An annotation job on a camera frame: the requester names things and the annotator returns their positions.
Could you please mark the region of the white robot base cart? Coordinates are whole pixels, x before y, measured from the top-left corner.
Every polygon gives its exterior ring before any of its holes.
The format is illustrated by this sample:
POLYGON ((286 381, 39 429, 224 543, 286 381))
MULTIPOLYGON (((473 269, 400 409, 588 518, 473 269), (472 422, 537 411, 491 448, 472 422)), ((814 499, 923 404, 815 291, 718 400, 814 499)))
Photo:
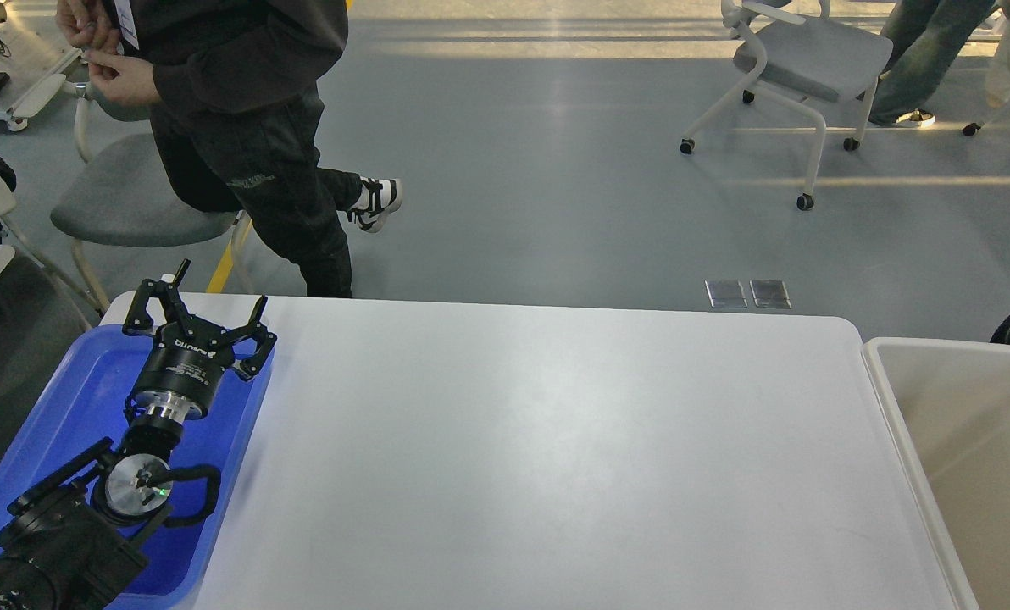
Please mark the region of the white robot base cart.
POLYGON ((61 35, 55 1, 0 1, 0 121, 28 125, 63 89, 81 53, 61 35))

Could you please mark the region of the person left hand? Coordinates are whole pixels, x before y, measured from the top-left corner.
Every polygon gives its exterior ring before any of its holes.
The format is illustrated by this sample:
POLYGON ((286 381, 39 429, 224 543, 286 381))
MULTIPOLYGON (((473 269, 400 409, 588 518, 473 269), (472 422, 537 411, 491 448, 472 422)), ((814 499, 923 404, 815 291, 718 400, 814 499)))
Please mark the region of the person left hand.
POLYGON ((120 54, 121 31, 103 1, 56 1, 55 22, 72 47, 120 54))

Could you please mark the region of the person right hand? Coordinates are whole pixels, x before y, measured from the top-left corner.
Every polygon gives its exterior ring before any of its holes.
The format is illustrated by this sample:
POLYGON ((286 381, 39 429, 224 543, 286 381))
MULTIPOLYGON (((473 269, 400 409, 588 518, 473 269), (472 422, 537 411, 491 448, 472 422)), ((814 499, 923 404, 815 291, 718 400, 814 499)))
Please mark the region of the person right hand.
POLYGON ((123 107, 152 107, 163 98, 155 84, 155 65, 137 57, 86 50, 90 82, 106 99, 123 107))

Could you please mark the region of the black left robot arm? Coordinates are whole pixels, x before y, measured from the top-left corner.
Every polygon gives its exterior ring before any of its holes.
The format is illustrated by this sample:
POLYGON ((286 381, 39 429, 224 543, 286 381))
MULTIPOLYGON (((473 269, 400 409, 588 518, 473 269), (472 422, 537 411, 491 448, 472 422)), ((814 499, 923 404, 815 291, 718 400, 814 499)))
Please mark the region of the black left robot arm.
POLYGON ((144 280, 84 333, 0 461, 0 609, 167 609, 217 540, 269 382, 266 298, 241 327, 144 280))

